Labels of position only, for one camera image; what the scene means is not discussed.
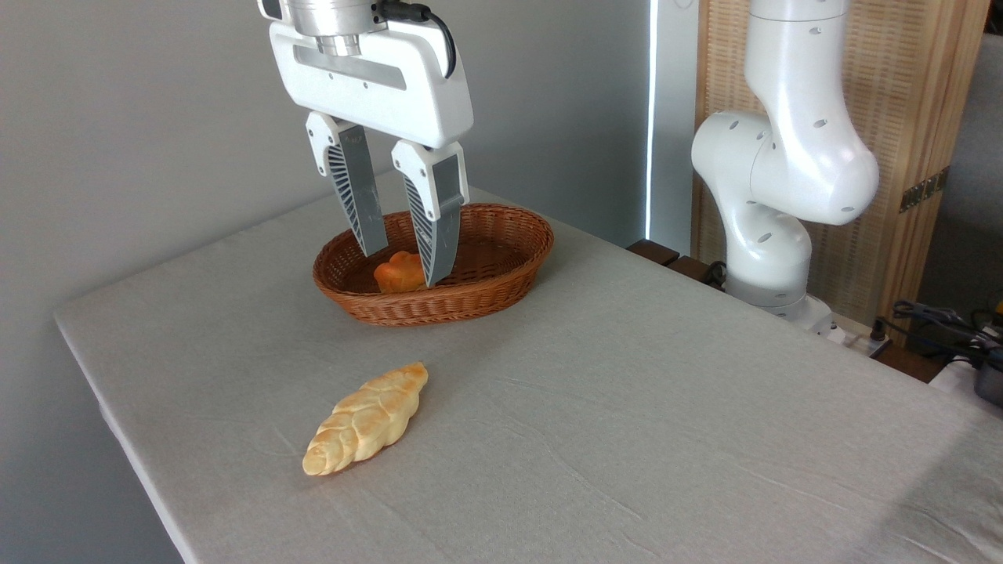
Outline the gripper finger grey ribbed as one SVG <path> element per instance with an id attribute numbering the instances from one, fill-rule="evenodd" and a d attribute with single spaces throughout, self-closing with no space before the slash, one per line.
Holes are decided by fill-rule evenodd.
<path id="1" fill-rule="evenodd" d="M 366 257 L 388 246 L 365 129 L 311 111 L 306 119 L 316 168 L 333 183 L 349 227 Z"/>
<path id="2" fill-rule="evenodd" d="M 392 157 L 404 177 L 425 285 L 433 287 L 451 275 L 458 252 L 462 206 L 470 201 L 465 154 L 459 143 L 430 150 L 402 139 Z"/>

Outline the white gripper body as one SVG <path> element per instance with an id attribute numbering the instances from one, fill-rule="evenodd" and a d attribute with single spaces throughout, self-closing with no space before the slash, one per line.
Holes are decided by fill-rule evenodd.
<path id="1" fill-rule="evenodd" d="M 308 110 L 433 149 L 473 127 L 462 62 L 447 72 L 447 46 L 434 23 L 392 21 L 359 38 L 361 54 L 325 55 L 292 25 L 270 25 L 273 57 L 291 100 Z"/>

